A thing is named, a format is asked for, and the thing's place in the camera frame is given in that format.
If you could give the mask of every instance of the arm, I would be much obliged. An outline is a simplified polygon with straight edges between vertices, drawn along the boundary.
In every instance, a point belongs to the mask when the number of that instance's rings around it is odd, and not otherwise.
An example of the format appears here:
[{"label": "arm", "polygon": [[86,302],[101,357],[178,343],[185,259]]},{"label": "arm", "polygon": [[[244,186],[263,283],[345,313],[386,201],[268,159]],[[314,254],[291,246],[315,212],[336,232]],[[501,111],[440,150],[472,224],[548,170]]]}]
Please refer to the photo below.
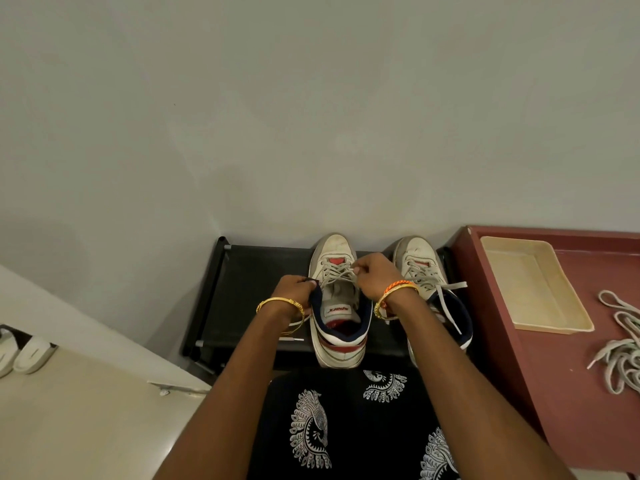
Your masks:
[{"label": "arm", "polygon": [[[358,284],[372,299],[402,277],[382,254],[354,263]],[[460,477],[573,479],[569,469],[476,370],[418,293],[387,298],[411,341],[420,375]]]},{"label": "arm", "polygon": [[[273,296],[308,306],[316,282],[284,276]],[[187,423],[154,480],[245,478],[278,338],[299,310],[270,301],[252,320],[225,370]]]}]

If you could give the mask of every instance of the black fabric with white print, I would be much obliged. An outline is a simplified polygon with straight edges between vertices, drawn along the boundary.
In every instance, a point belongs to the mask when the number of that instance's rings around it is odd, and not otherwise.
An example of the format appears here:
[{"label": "black fabric with white print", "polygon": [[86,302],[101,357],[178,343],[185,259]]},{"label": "black fabric with white print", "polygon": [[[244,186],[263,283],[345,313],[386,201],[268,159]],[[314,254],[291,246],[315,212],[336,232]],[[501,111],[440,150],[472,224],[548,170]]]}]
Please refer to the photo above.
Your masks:
[{"label": "black fabric with white print", "polygon": [[416,369],[302,369],[274,379],[248,478],[458,479]]}]

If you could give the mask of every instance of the black shoe rack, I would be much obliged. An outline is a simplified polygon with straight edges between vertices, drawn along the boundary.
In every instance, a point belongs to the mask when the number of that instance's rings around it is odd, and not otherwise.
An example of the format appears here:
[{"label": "black shoe rack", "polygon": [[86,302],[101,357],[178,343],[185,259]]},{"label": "black shoe rack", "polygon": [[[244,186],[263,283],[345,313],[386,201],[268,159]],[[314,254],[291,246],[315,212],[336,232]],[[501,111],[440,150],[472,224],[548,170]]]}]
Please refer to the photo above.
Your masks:
[{"label": "black shoe rack", "polygon": [[[271,295],[284,274],[307,276],[312,254],[313,249],[236,246],[220,237],[209,260],[182,355],[219,374],[255,315],[256,306]],[[359,257],[366,254],[369,252],[357,252]],[[442,248],[438,254],[445,273],[455,276],[448,266],[449,250]],[[302,340],[278,343],[274,369],[318,367],[309,323],[292,337]],[[361,367],[386,371],[410,365],[406,335],[400,323],[373,318]]]}]

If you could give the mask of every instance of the white slipper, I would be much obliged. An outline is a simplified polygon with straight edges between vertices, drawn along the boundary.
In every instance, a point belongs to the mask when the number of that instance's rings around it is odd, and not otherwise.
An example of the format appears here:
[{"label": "white slipper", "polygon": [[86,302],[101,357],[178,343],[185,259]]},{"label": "white slipper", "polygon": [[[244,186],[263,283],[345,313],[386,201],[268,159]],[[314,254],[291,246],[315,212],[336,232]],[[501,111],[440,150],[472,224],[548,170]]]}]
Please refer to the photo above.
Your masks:
[{"label": "white slipper", "polygon": [[45,339],[32,337],[13,361],[13,370],[20,374],[31,374],[41,368],[57,348],[57,345]]},{"label": "white slipper", "polygon": [[18,348],[18,342],[15,341],[13,334],[0,328],[0,377],[4,377],[13,368],[13,360],[18,355],[20,349]]}]

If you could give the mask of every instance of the gold bangle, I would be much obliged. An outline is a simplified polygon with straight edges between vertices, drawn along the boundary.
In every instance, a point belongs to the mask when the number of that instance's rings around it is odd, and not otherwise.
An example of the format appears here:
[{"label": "gold bangle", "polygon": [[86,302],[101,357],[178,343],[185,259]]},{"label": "gold bangle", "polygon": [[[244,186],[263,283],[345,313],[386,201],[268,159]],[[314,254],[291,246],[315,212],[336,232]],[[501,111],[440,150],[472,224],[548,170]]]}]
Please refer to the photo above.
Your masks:
[{"label": "gold bangle", "polygon": [[291,335],[292,333],[294,333],[295,331],[297,331],[297,330],[302,326],[302,323],[304,323],[304,322],[305,322],[305,309],[304,309],[304,307],[303,307],[302,305],[300,305],[297,301],[292,300],[292,299],[290,299],[290,298],[282,298],[282,297],[280,297],[280,296],[274,296],[274,297],[272,297],[272,298],[267,298],[266,300],[264,300],[264,301],[261,301],[261,302],[260,302],[260,305],[258,305],[258,308],[256,308],[256,309],[255,309],[255,314],[256,314],[256,315],[258,314],[258,312],[260,311],[260,309],[262,308],[262,306],[263,306],[265,303],[267,303],[268,301],[275,301],[275,300],[278,300],[278,301],[286,301],[287,303],[292,304],[292,305],[293,305],[293,306],[295,306],[297,309],[299,309],[299,311],[300,311],[300,315],[302,315],[302,320],[300,320],[299,322],[289,323],[289,324],[287,325],[287,327],[290,327],[291,325],[298,325],[297,327],[295,327],[293,330],[290,330],[290,331],[284,331],[284,332],[282,332],[282,335]]},{"label": "gold bangle", "polygon": [[418,291],[418,287],[412,283],[402,283],[398,286],[395,286],[393,288],[391,288],[391,290],[388,290],[386,293],[384,293],[384,295],[382,295],[382,298],[380,298],[378,300],[378,302],[376,303],[375,308],[373,309],[373,313],[375,314],[375,316],[377,316],[377,318],[379,318],[380,320],[397,320],[398,317],[383,317],[380,314],[380,306],[382,306],[382,304],[385,302],[385,299],[394,291],[399,290],[400,288],[413,288],[414,290]]}]

